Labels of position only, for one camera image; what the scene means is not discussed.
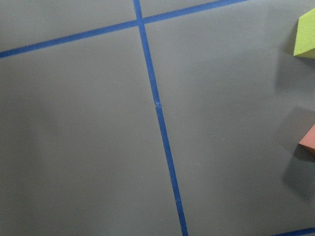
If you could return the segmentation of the yellow foam block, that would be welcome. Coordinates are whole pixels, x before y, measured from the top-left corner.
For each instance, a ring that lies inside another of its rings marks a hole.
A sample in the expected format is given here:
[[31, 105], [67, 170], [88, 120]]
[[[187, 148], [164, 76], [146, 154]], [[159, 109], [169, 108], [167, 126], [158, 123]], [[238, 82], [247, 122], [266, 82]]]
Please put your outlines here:
[[293, 55], [308, 59], [315, 58], [315, 9], [298, 19]]

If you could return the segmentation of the orange foam block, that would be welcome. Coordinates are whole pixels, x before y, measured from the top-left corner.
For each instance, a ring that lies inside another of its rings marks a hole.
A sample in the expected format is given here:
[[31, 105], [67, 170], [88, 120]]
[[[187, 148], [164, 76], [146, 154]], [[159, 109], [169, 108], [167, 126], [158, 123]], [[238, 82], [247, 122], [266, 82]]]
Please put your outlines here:
[[301, 145], [313, 156], [315, 155], [315, 125], [313, 125], [305, 134], [305, 136], [300, 140], [299, 145]]

